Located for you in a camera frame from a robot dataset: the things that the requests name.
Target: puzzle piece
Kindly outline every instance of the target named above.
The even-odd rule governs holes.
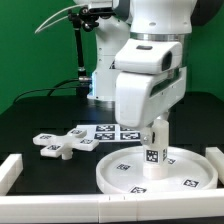
[[[46,146],[40,152],[42,156],[57,158],[62,155],[62,159],[68,160],[72,158],[73,148],[92,151],[99,145],[98,140],[85,139],[86,134],[86,130],[74,128],[64,136],[39,134],[33,138],[33,142],[35,145]]]

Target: black tabletop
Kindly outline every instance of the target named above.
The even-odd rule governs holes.
[[[224,151],[224,102],[209,93],[187,93],[169,117],[170,145],[204,155],[205,148]],[[40,133],[65,135],[80,124],[115,124],[114,111],[94,107],[76,96],[30,97],[0,115],[0,161],[22,153],[24,171],[8,195],[100,194],[95,168],[108,153],[134,145],[100,143],[92,152],[74,150],[73,158],[40,156],[33,144]],[[224,218],[165,220],[146,223],[223,223]]]

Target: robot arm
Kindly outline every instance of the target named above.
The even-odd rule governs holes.
[[[115,58],[116,68],[123,71],[116,84],[116,119],[122,126],[142,130],[184,96],[183,49],[195,4],[131,1],[131,39]]]
[[[112,9],[112,1],[74,0],[77,4],[88,5],[88,13],[102,12],[103,8]],[[114,107],[115,84],[119,70],[114,67],[117,52],[125,45],[129,38],[130,27],[120,19],[111,16],[99,18],[96,27],[97,65],[92,73],[92,91],[88,94],[91,104],[102,107]]]

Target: green wall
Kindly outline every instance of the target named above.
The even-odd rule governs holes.
[[[67,20],[34,34],[46,18],[71,5],[72,0],[0,0],[0,113],[24,91],[49,88],[77,76],[74,34]],[[205,27],[193,29],[188,90],[211,92],[224,100],[222,21],[224,9]],[[86,67],[92,71],[96,63],[94,33],[83,33],[83,43]]]

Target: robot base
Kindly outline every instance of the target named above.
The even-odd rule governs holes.
[[[168,176],[150,180],[143,176],[143,147],[131,147],[104,157],[96,168],[97,184],[105,194],[151,193],[214,189],[218,174],[203,156],[168,147]]]
[[[88,99],[88,104],[90,106],[96,106],[96,107],[101,107],[105,109],[114,109],[115,108],[115,101],[114,100],[108,100],[108,101],[103,101],[103,100],[97,100],[92,97],[91,94],[87,96]]]

